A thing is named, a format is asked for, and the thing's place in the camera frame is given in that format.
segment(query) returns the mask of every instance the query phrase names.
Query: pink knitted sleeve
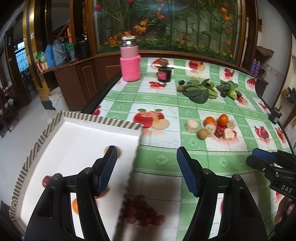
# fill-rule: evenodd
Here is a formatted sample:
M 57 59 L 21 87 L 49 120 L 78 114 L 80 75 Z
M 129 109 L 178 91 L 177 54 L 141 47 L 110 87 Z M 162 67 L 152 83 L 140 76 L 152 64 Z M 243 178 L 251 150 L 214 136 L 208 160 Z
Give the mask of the pink knitted sleeve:
M 134 58 L 120 58 L 120 66 L 123 80 L 131 82 L 141 78 L 141 56 Z

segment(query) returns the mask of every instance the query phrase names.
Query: white tile floor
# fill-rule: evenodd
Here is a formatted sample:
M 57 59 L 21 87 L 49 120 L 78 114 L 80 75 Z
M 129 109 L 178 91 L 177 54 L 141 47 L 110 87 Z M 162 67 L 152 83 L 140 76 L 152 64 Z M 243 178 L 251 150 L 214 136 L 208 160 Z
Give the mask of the white tile floor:
M 28 153 L 56 114 L 55 110 L 45 110 L 36 96 L 19 110 L 19 122 L 14 122 L 12 132 L 5 133 L 3 139 L 0 137 L 0 200 L 7 205 Z

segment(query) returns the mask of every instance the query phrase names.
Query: glass display case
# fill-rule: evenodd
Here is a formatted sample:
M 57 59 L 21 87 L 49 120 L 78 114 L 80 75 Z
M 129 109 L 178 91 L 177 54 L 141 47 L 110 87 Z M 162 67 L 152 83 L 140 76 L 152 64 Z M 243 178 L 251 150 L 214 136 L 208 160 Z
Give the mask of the glass display case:
M 235 63 L 241 0 L 94 0 L 97 53 L 135 35 L 141 50 L 170 50 Z

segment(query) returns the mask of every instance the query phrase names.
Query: fruit print tablecloth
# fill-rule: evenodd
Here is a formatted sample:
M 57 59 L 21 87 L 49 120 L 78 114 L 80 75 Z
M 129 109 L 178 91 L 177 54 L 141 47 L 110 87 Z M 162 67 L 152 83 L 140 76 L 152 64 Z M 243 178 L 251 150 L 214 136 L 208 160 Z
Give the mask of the fruit print tablecloth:
M 255 92 L 256 79 L 214 64 L 183 59 L 168 61 L 169 67 L 175 69 L 164 88 L 150 87 L 151 81 L 157 81 L 157 59 L 142 58 L 142 78 L 136 82 L 119 80 L 100 103 L 100 116 L 136 119 L 147 127 L 143 130 L 134 162 L 128 197 L 144 195 L 148 205 L 166 217 L 161 227 L 142 227 L 138 221 L 134 224 L 121 222 L 117 240 L 183 239 L 198 199 L 188 191 L 176 161 L 176 150 L 180 146 L 184 146 L 204 168 L 218 175 L 240 174 L 259 207 L 267 233 L 270 233 L 282 195 L 270 190 L 264 175 L 249 168 L 245 161 L 256 147 L 291 151 L 279 126 L 268 120 L 269 111 Z M 200 81 L 210 78 L 209 82 L 215 85 L 220 84 L 220 79 L 232 80 L 238 83 L 237 90 L 246 101 L 234 101 L 228 96 L 222 98 L 218 92 L 217 99 L 195 104 L 176 91 L 180 80 L 188 81 L 192 76 Z M 200 140 L 185 130 L 189 119 L 197 120 L 200 129 L 207 116 L 217 119 L 222 113 L 237 123 L 237 136 L 231 141 L 215 136 Z M 155 126 L 153 123 L 157 119 L 166 121 Z M 217 235 L 219 229 L 222 200 L 223 194 L 219 194 L 210 237 Z

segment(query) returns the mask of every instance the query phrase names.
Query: white bucket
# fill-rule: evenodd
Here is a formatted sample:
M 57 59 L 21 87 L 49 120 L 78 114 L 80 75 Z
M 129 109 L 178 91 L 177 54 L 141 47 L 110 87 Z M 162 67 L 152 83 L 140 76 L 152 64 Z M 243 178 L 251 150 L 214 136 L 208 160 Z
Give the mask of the white bucket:
M 55 88 L 53 91 L 51 91 L 48 95 L 50 101 L 52 102 L 52 106 L 58 111 L 69 111 L 69 108 L 67 106 L 67 103 L 63 97 L 63 93 L 61 91 L 60 87 Z

